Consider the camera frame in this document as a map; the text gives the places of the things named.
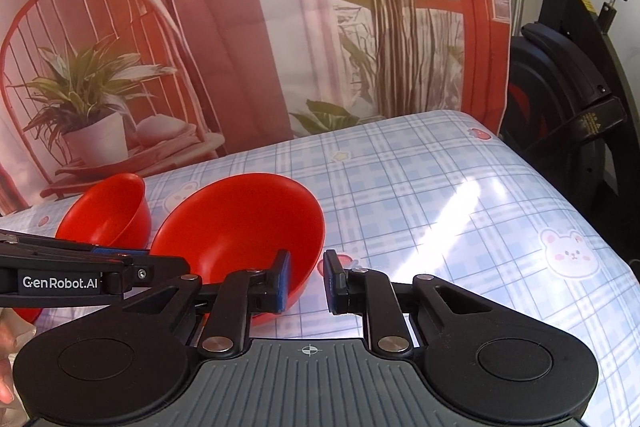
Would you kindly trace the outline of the person's left hand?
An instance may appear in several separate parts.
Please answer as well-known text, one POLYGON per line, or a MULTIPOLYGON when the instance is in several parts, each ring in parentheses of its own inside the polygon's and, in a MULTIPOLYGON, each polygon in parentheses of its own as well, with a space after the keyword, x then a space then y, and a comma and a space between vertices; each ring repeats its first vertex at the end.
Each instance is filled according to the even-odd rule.
POLYGON ((29 340, 36 335, 34 325, 13 309, 2 308, 0 320, 0 419, 1 427, 21 427, 27 421, 22 401, 13 381, 13 363, 29 340))

